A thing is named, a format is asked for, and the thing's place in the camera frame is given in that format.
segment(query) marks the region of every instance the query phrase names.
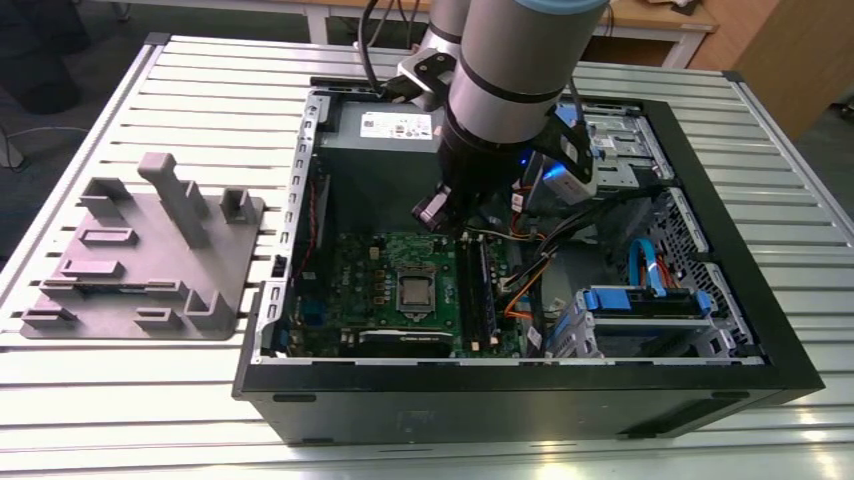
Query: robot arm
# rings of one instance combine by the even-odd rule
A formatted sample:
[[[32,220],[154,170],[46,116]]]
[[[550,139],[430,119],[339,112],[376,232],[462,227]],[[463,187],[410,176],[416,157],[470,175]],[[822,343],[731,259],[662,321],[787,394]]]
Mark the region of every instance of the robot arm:
[[[435,20],[459,25],[448,21],[459,17],[446,14],[465,15],[465,3],[436,1]],[[558,160],[581,184],[591,181],[586,127],[570,128],[554,112],[606,6],[607,0],[471,0],[458,55],[444,45],[440,53],[424,50],[410,60],[407,76],[446,108],[442,184],[412,212],[428,230],[465,225],[478,206],[519,178],[529,149]],[[436,31],[431,26],[430,42]],[[434,68],[454,63],[447,55],[457,58],[453,75],[447,63],[444,71]]]

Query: blue led light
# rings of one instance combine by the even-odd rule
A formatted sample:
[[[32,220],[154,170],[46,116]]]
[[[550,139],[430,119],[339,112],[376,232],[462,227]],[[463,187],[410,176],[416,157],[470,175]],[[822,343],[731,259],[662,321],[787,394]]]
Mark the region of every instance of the blue led light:
[[[563,165],[555,165],[554,167],[551,167],[551,170],[546,172],[546,175],[543,175],[543,180],[549,180],[550,178],[562,175],[563,172],[566,172],[566,168],[563,168]]]

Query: wooden desk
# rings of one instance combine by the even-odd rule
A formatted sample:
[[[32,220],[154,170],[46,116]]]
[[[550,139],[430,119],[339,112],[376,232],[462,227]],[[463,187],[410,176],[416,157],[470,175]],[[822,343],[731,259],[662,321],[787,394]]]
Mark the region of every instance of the wooden desk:
[[[402,2],[408,16],[415,0],[402,0]],[[360,17],[366,0],[130,0],[126,3],[296,13],[304,15],[308,20],[311,43],[327,45],[330,43],[327,18]],[[431,4],[431,0],[422,0],[415,15],[416,22],[428,22]],[[386,5],[386,0],[380,1],[372,18],[382,18]],[[594,35],[606,36],[609,33],[606,24],[607,18],[603,17]],[[614,32],[610,36],[673,43],[662,63],[663,67],[687,67],[706,34],[714,32],[717,28],[718,24],[702,6],[698,7],[694,15],[687,17],[671,11],[670,6],[651,5],[646,0],[619,0],[614,3]]]
[[[311,33],[311,43],[328,44],[326,19],[328,17],[359,17],[364,0],[275,0],[280,3],[299,3],[306,7],[306,16]],[[415,7],[415,0],[402,0],[407,15]],[[416,21],[427,22],[431,0],[418,5]],[[380,18],[386,1],[382,0],[372,17]],[[669,5],[653,5],[646,0],[619,0],[614,6],[614,32],[609,36],[639,40],[659,40],[673,43],[662,67],[686,68],[706,34],[714,32],[718,23],[702,7],[690,17],[674,12]],[[607,16],[602,17],[597,36],[607,34]]]

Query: power supply label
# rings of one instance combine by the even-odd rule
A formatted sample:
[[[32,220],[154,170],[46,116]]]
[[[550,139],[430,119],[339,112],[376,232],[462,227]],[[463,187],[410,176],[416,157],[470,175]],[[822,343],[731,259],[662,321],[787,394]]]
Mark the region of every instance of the power supply label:
[[[432,140],[432,119],[416,113],[366,112],[362,114],[363,138]]]

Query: sticker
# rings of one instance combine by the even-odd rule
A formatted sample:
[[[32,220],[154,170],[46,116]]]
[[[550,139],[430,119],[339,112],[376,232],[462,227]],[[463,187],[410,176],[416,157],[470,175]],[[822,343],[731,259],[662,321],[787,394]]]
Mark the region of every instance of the sticker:
[[[366,112],[362,114],[363,138],[432,140],[432,119],[416,113]]]
[[[513,194],[513,199],[511,199],[511,204],[510,204],[510,209],[517,212],[517,213],[522,213],[522,209],[525,208],[525,197],[522,195],[519,195],[518,193]]]
[[[529,328],[529,340],[531,341],[531,344],[539,348],[539,345],[543,341],[543,336],[539,334],[539,332],[537,331],[537,329],[534,327]]]
[[[593,144],[599,148],[614,148],[614,140],[611,140],[611,137],[594,137]]]

